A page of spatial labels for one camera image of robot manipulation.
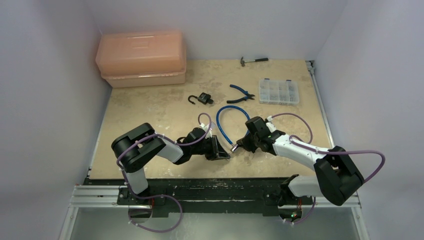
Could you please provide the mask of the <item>black lock body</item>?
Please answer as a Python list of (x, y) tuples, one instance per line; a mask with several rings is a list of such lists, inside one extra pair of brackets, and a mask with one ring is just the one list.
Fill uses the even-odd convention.
[(206, 104), (213, 104), (214, 100), (212, 99), (212, 96), (208, 93), (202, 92), (199, 96), (190, 95), (187, 100), (189, 103), (195, 105), (196, 103), (191, 100), (191, 98), (196, 99), (198, 102), (206, 105)]

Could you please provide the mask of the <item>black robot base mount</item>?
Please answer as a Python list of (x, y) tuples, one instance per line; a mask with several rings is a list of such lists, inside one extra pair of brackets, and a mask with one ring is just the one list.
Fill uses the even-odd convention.
[(295, 197), (289, 193), (289, 177), (250, 178), (151, 178), (145, 197), (132, 195), (122, 179), (89, 179), (84, 186), (95, 190), (98, 200), (110, 199), (114, 207), (151, 210), (155, 218), (170, 213), (260, 214), (289, 217), (313, 203), (329, 202), (324, 197)]

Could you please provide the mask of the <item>blue cable lock loop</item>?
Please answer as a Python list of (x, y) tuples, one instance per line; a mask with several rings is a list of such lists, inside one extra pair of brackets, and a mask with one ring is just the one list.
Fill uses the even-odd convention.
[(217, 113), (216, 113), (216, 115), (215, 115), (215, 121), (216, 121), (216, 125), (217, 125), (217, 127), (218, 127), (218, 130), (220, 131), (220, 133), (222, 134), (222, 136), (224, 137), (224, 139), (231, 145), (231, 150), (230, 150), (230, 152), (231, 153), (233, 153), (234, 151), (236, 151), (237, 150), (237, 148), (239, 147), (238, 146), (238, 144), (237, 143), (233, 143), (232, 141), (231, 141), (231, 139), (227, 136), (227, 134), (225, 133), (225, 131), (223, 130), (223, 128), (221, 127), (221, 124), (220, 124), (220, 114), (221, 114), (221, 112), (223, 112), (224, 110), (226, 110), (226, 109), (236, 109), (236, 110), (238, 110), (238, 111), (240, 111), (240, 112), (242, 112), (245, 116), (246, 116), (246, 119), (247, 120), (250, 120), (251, 118), (250, 118), (250, 116), (249, 116), (249, 114), (244, 110), (244, 109), (242, 109), (241, 107), (239, 107), (239, 106), (235, 106), (235, 105), (226, 105), (226, 106), (223, 106), (223, 107), (221, 107), (218, 111), (217, 111)]

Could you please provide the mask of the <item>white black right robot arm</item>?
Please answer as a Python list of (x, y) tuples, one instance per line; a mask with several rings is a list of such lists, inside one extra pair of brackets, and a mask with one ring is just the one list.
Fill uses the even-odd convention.
[(238, 147), (254, 153), (257, 149), (291, 159), (315, 172), (315, 176), (294, 174), (280, 185), (278, 206), (292, 204), (301, 197), (324, 197), (343, 205), (365, 179), (344, 148), (332, 149), (304, 143), (256, 116), (245, 123), (248, 133), (237, 140)]

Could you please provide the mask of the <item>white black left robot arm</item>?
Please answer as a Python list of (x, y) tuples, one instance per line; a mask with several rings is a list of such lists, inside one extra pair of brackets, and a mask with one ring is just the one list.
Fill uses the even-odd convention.
[(209, 126), (204, 124), (193, 128), (187, 136), (172, 141), (156, 133), (146, 122), (116, 138), (111, 149), (131, 189), (129, 197), (138, 205), (149, 199), (150, 187), (144, 167), (154, 157), (164, 158), (175, 165), (188, 162), (193, 155), (204, 156), (208, 161), (228, 160), (231, 157)]

